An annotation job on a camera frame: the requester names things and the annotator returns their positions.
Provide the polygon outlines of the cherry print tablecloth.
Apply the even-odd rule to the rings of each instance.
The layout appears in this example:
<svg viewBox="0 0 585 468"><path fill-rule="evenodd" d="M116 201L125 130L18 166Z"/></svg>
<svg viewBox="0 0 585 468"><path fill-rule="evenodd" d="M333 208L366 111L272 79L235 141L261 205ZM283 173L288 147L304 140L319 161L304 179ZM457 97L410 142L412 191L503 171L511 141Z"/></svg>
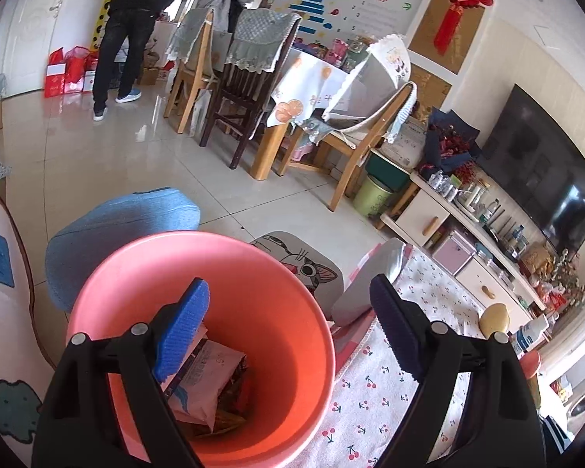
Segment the cherry print tablecloth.
<svg viewBox="0 0 585 468"><path fill-rule="evenodd" d="M480 338L477 303L423 252L406 247L393 286L459 335ZM397 362L378 320L336 377L328 412L291 467L373 467L412 404L418 383Z"/></svg>

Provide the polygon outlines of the pink packet in bucket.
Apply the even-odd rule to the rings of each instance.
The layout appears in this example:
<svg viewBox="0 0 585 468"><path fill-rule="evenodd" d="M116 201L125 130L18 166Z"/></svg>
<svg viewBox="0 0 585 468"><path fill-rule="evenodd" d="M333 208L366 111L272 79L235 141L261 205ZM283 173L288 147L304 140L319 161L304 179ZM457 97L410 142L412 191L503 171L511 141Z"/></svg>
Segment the pink packet in bucket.
<svg viewBox="0 0 585 468"><path fill-rule="evenodd" d="M218 399L233 376L245 369L246 355L224 344L208 339L177 386L168 404L182 423L215 430Z"/></svg>

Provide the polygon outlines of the pink storage box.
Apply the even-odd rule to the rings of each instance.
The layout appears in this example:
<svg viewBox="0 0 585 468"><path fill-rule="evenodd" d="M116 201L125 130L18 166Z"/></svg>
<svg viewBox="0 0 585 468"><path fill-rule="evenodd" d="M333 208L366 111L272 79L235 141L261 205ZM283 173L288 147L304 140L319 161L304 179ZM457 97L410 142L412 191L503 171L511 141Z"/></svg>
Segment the pink storage box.
<svg viewBox="0 0 585 468"><path fill-rule="evenodd" d="M447 232L431 253L447 273L455 276L475 254L474 245L459 231Z"/></svg>

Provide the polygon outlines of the cream tv cabinet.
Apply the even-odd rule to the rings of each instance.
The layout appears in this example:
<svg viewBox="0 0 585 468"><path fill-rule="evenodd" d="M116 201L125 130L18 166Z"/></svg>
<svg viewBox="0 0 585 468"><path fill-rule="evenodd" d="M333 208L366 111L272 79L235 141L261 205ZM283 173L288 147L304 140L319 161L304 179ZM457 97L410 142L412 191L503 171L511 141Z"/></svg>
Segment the cream tv cabinet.
<svg viewBox="0 0 585 468"><path fill-rule="evenodd" d="M482 307L505 305L515 331L545 312L536 289L501 252L482 226L470 220L418 173L396 204L379 219L404 241L426 250Z"/></svg>

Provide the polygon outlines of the yellow pear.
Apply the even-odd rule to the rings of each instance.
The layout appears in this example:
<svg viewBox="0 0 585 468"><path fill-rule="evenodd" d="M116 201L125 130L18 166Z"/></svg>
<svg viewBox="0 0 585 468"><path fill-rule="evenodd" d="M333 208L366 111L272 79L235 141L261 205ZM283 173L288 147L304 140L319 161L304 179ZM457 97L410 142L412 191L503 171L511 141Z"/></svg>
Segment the yellow pear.
<svg viewBox="0 0 585 468"><path fill-rule="evenodd" d="M508 309L503 303L493 303L486 307L479 318L479 329L488 339L495 332L506 334L509 328Z"/></svg>

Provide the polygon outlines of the green waste bin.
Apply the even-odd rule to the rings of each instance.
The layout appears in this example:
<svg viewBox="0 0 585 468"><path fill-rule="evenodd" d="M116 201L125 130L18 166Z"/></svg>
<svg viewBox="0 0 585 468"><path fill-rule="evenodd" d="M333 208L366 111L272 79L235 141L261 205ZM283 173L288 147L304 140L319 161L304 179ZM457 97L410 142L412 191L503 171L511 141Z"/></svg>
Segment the green waste bin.
<svg viewBox="0 0 585 468"><path fill-rule="evenodd" d="M361 216L377 216L383 212L392 195L392 189L376 177L367 175L353 199L353 206Z"/></svg>

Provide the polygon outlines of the blue round stool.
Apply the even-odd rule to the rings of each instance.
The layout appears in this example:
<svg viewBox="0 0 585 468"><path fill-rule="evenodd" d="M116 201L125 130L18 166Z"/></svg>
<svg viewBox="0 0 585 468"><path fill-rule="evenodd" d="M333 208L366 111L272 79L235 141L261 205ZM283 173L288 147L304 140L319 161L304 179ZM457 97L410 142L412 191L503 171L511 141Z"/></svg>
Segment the blue round stool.
<svg viewBox="0 0 585 468"><path fill-rule="evenodd" d="M200 209L176 188L122 195L95 207L48 242L45 271L52 304L69 313L89 276L117 249L167 231L196 230Z"/></svg>

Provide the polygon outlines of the red apple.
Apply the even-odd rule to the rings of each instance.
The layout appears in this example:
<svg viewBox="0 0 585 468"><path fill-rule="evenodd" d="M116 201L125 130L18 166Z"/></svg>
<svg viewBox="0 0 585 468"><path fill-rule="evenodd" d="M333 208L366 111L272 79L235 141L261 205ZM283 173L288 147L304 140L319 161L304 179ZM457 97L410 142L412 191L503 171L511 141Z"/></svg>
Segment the red apple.
<svg viewBox="0 0 585 468"><path fill-rule="evenodd" d="M519 360L520 367L527 380L534 378L541 367L541 356L537 350L525 353Z"/></svg>

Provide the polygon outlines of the cartoon print sofa cushion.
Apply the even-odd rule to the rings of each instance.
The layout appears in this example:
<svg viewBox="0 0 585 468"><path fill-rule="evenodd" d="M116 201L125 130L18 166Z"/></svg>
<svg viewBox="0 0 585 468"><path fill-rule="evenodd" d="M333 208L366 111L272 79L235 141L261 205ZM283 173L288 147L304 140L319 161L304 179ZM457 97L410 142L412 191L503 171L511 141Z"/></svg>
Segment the cartoon print sofa cushion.
<svg viewBox="0 0 585 468"><path fill-rule="evenodd" d="M34 280L0 198L0 467L29 467L53 368L34 329Z"/></svg>

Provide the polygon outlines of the red flower bouquet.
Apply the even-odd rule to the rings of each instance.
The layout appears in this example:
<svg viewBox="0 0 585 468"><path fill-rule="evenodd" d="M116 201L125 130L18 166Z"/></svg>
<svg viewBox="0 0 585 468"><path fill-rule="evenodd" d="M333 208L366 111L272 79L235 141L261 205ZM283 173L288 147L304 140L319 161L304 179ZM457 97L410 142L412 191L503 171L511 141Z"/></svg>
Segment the red flower bouquet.
<svg viewBox="0 0 585 468"><path fill-rule="evenodd" d="M467 124L453 110L433 108L428 119L423 157L416 172L429 180L433 173L455 176L462 184L473 181L475 160L481 154L477 144L480 130Z"/></svg>

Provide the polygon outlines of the light wooden chair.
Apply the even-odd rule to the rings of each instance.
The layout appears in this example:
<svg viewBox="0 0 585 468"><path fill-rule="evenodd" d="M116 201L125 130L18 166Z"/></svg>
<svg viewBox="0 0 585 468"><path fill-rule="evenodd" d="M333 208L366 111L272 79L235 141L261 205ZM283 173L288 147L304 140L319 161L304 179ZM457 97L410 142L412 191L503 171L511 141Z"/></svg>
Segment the light wooden chair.
<svg viewBox="0 0 585 468"><path fill-rule="evenodd" d="M408 119L417 98L415 82L406 82L404 86L371 116L357 122L349 128L336 128L323 119L312 116L301 124L294 125L291 141L276 170L278 176L283 176L288 168L299 168L309 171L330 174L330 170L323 167L331 149L337 150L347 157L346 165L340 174L328 209L335 211L340 200L349 187L349 182L356 180L370 151L381 141L393 142L401 129L401 125ZM293 162L294 151L299 147L303 137L318 146L317 154L311 164Z"/></svg>

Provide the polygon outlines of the white washing machine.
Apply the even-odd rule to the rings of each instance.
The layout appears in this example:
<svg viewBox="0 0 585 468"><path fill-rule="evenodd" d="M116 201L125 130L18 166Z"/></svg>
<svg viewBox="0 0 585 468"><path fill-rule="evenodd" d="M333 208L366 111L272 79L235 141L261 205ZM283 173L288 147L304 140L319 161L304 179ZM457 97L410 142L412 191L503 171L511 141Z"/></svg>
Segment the white washing machine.
<svg viewBox="0 0 585 468"><path fill-rule="evenodd" d="M585 424L585 390L572 396L566 406L567 427L576 433Z"/></svg>

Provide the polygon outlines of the black flat television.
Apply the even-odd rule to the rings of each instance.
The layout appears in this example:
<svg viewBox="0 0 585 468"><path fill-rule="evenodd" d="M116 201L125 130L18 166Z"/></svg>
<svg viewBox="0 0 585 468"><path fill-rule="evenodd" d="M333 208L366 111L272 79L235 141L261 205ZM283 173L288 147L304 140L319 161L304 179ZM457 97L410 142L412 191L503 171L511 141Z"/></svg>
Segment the black flat television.
<svg viewBox="0 0 585 468"><path fill-rule="evenodd" d="M557 252L585 241L585 157L515 85L477 164L521 207Z"/></svg>

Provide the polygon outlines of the dining table with orange cloth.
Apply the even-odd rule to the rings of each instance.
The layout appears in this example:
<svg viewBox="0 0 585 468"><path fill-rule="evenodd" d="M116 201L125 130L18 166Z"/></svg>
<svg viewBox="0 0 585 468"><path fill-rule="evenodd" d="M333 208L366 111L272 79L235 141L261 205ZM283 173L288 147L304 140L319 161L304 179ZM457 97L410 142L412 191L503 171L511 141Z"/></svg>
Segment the dining table with orange cloth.
<svg viewBox="0 0 585 468"><path fill-rule="evenodd" d="M322 59L292 49L279 74L267 111L266 128L251 166L254 180L267 179L288 127L304 122L315 110L326 109L349 77Z"/></svg>

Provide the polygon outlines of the red gift bag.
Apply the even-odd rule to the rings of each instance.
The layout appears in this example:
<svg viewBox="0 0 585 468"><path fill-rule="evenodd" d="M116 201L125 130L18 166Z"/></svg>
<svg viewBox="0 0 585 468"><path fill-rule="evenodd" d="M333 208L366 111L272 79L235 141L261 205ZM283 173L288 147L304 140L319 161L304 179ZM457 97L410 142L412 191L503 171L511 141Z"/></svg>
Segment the red gift bag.
<svg viewBox="0 0 585 468"><path fill-rule="evenodd" d="M50 53L44 82L44 97L92 92L98 53L85 46Z"/></svg>

